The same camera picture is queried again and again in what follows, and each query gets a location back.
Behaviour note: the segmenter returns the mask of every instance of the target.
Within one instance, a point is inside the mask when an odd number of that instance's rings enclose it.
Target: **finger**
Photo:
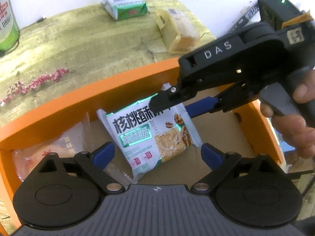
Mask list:
[[[267,118],[270,118],[273,116],[273,110],[271,109],[271,107],[264,103],[260,103],[260,111],[262,115]]]
[[[304,118],[297,114],[291,114],[286,116],[273,116],[273,127],[281,134],[286,136],[298,135],[304,132],[306,122]]]
[[[297,103],[306,103],[315,98],[315,70],[306,74],[301,84],[293,92],[293,99]]]
[[[315,144],[315,129],[307,127],[301,134],[293,136],[282,135],[282,137],[291,146],[305,148]]]
[[[296,148],[298,156],[304,159],[311,158],[315,155],[315,145],[311,145],[305,148]]]

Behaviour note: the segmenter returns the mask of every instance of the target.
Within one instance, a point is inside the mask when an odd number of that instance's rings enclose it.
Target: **gray gripper base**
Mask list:
[[[106,197],[97,212],[80,224],[54,231],[22,226],[14,233],[20,235],[303,236],[292,225],[259,230],[235,224],[217,211],[209,197],[193,195],[184,185],[131,185],[123,194]]]

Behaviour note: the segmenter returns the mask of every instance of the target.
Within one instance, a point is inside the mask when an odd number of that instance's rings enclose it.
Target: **orange tray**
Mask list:
[[[86,112],[93,121],[97,119],[97,109],[114,111],[150,96],[165,82],[175,84],[178,73],[177,58],[133,69],[67,93],[0,128],[0,195],[14,225],[19,227],[20,222],[12,198],[21,182],[15,172],[11,150],[25,149],[61,135]],[[254,152],[268,153],[275,161],[282,162],[274,135],[257,107],[249,104],[235,112],[242,117],[240,126]]]

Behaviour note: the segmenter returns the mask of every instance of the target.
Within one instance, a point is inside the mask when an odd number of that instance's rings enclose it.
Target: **wooden table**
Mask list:
[[[46,82],[0,107],[0,126],[77,88],[130,69],[176,57],[168,53],[155,23],[157,8],[186,13],[200,35],[214,35],[179,1],[148,0],[150,15],[116,22],[100,5],[67,11],[21,30],[20,45],[0,59],[0,98],[9,86],[31,83],[43,73],[66,68],[61,82]]]

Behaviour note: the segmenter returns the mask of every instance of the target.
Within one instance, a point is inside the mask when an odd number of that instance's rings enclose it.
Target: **screw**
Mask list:
[[[194,184],[194,188],[198,191],[205,191],[209,189],[209,185],[206,183],[197,183]]]
[[[119,191],[120,189],[122,188],[122,185],[121,184],[117,184],[117,183],[111,183],[111,184],[108,184],[106,186],[106,189],[109,190],[109,191]]]

